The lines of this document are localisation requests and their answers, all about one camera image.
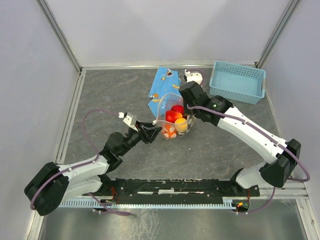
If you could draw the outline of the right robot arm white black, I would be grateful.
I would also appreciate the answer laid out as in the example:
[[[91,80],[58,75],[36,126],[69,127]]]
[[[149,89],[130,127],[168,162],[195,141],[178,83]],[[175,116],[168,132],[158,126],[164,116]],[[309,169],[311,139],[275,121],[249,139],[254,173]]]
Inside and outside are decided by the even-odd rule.
[[[235,174],[235,180],[229,183],[231,193],[240,196],[250,187],[262,183],[276,188],[284,186],[297,166],[301,151],[299,141],[287,141],[264,130],[224,97],[209,97],[194,81],[182,85],[179,93],[193,116],[233,134],[263,158],[262,163],[240,169]]]

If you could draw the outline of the light blue plastic basket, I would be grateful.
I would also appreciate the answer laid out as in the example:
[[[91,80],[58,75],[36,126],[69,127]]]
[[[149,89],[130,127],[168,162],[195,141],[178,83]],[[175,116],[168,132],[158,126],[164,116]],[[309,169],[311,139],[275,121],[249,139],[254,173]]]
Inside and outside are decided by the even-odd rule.
[[[209,94],[255,105],[265,97],[265,85],[266,72],[263,69],[216,61],[210,77]]]

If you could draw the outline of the orange fruit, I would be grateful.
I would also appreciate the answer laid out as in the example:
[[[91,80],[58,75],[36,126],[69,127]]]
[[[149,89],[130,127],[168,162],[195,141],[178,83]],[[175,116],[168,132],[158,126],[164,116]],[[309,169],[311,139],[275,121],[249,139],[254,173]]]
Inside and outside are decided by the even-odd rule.
[[[163,133],[162,133],[163,137],[167,140],[170,140],[170,139],[174,139],[177,137],[177,132],[175,130],[173,131],[168,131],[168,130],[165,130]]]

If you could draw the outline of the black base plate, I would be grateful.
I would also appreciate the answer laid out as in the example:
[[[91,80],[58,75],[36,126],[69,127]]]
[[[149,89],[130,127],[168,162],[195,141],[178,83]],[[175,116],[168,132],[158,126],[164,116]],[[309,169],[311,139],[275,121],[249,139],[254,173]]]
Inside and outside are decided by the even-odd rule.
[[[221,204],[224,197],[259,197],[257,185],[245,189],[234,180],[211,179],[121,179],[106,180],[96,197],[115,197],[121,205]]]

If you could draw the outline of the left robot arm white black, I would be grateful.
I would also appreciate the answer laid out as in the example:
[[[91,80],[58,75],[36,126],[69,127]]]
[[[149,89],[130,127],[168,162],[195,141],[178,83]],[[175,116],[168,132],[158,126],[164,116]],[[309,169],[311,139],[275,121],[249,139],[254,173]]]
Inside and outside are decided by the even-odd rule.
[[[30,208],[46,216],[79,195],[106,195],[111,189],[107,173],[118,168],[122,157],[139,142],[151,144],[161,130],[150,122],[136,121],[126,133],[111,133],[103,149],[89,159],[66,165],[46,163],[24,189]]]

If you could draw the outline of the red apple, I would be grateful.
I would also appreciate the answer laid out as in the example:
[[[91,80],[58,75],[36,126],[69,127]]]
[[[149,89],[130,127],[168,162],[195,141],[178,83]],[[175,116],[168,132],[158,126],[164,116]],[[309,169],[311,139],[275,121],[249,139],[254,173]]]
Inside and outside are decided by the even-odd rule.
[[[183,105],[173,105],[170,109],[171,111],[174,111],[174,112],[177,112],[177,113],[180,113],[182,115],[185,114],[185,109],[184,109],[184,106]]]

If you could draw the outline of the small yellow fruit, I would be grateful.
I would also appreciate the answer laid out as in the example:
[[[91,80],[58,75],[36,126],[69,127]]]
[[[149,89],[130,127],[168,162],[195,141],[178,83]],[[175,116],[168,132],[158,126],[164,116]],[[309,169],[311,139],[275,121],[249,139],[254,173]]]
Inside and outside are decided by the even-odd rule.
[[[183,133],[188,129],[188,121],[184,117],[178,118],[174,122],[174,127],[178,132]]]

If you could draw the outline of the clear zip top bag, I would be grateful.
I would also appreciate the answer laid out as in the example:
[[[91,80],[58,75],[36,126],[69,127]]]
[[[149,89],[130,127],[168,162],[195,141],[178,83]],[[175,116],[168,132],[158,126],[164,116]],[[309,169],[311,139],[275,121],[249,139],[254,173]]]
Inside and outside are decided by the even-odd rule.
[[[183,98],[175,93],[154,98],[148,106],[155,116],[154,125],[162,128],[161,134],[166,140],[185,136],[195,124],[195,117],[187,113]]]

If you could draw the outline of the red bell pepper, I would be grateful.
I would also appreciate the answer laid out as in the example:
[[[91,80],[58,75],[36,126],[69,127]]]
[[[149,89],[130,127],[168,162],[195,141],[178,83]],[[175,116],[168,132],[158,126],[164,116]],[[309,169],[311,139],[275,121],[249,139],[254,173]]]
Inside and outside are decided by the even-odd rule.
[[[168,110],[165,112],[165,121],[169,123],[175,123],[177,119],[183,118],[183,115],[179,112]]]

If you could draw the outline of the blue patterned cloth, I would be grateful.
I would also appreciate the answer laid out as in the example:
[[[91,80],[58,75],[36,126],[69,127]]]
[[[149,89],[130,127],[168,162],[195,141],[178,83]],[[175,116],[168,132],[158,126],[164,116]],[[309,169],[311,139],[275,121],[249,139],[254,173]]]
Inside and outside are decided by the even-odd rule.
[[[148,103],[152,114],[157,117],[158,104],[165,94],[176,94],[180,96],[179,88],[181,79],[176,70],[165,67],[158,67],[148,97],[151,101]]]

